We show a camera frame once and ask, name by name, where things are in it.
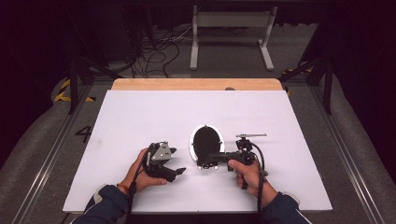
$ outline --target white tabletop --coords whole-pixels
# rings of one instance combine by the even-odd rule
[[[136,214],[255,212],[256,198],[236,186],[226,164],[197,169],[189,138],[202,124],[219,129],[225,151],[236,151],[237,134],[267,133],[249,140],[262,149],[271,184],[297,196],[301,210],[332,209],[284,91],[108,91],[64,211],[82,212],[101,185],[124,178],[140,149],[167,141],[177,152],[165,166],[187,170],[136,194]]]

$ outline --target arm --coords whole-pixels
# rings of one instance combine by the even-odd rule
[[[247,192],[257,198],[259,163],[255,161],[252,165],[246,166],[239,161],[229,161],[229,165],[235,169],[237,185],[242,187],[246,180]],[[262,215],[266,223],[310,223],[299,212],[297,201],[287,194],[277,192],[268,181],[262,185]]]
[[[85,208],[84,214],[76,218],[71,223],[116,223],[119,217],[125,214],[128,205],[128,188],[134,179],[137,166],[143,159],[147,149],[142,149],[131,165],[125,178],[115,187],[106,185],[100,188],[90,199]],[[136,179],[136,193],[149,186],[165,185],[167,181],[162,178],[152,178],[140,169]]]

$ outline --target sleeve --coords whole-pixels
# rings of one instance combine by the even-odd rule
[[[116,223],[125,214],[127,206],[128,198],[124,193],[113,185],[105,185],[93,194],[84,214],[71,223]]]
[[[279,192],[262,210],[268,224],[306,224],[311,223],[299,211],[299,201],[292,195]]]

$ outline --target person's right hand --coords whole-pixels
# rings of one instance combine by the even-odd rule
[[[246,166],[239,161],[230,160],[228,164],[235,169],[236,184],[242,188],[244,181],[247,182],[247,192],[257,198],[259,193],[259,174],[260,166],[257,161],[253,164]]]

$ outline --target gray carpet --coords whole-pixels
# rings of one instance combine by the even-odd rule
[[[196,71],[189,69],[190,40],[179,42],[177,45],[180,53],[166,67],[166,71],[172,77],[279,77],[283,70],[296,66],[315,28],[314,25],[296,27],[286,25],[273,29],[268,44],[275,66],[273,72],[265,69],[256,44],[256,40],[261,35],[258,29],[246,29],[239,35],[224,30],[204,31],[200,36]],[[167,59],[170,59],[176,55],[177,50],[174,46],[170,46],[163,52]],[[160,55],[154,55],[152,59],[155,57],[161,59]],[[162,65],[150,63],[149,69],[162,70]],[[126,77],[132,76],[130,70],[122,74]],[[162,73],[153,72],[149,73],[149,76],[160,77]],[[304,77],[305,74],[301,74],[295,79]],[[60,223],[65,216],[62,211],[64,200],[86,146],[83,143],[84,137],[75,133],[86,125],[94,126],[106,90],[111,87],[111,81],[106,81],[105,77],[98,77],[97,80],[102,81],[96,81],[89,93],[90,96],[96,97],[96,101],[83,104],[27,223]],[[54,93],[59,90],[62,83],[60,81]],[[285,85],[290,87],[291,104],[318,170],[323,175],[323,183],[333,206],[333,210],[329,212],[304,212],[304,214],[314,223],[370,223],[310,89],[301,82],[290,82]],[[337,80],[334,81],[332,89],[332,118],[346,141],[385,223],[396,223],[395,185],[347,103]],[[62,127],[68,109],[67,102],[54,103],[54,106],[25,133],[0,171],[0,223],[10,223],[17,213]],[[75,216],[70,215],[66,223]]]

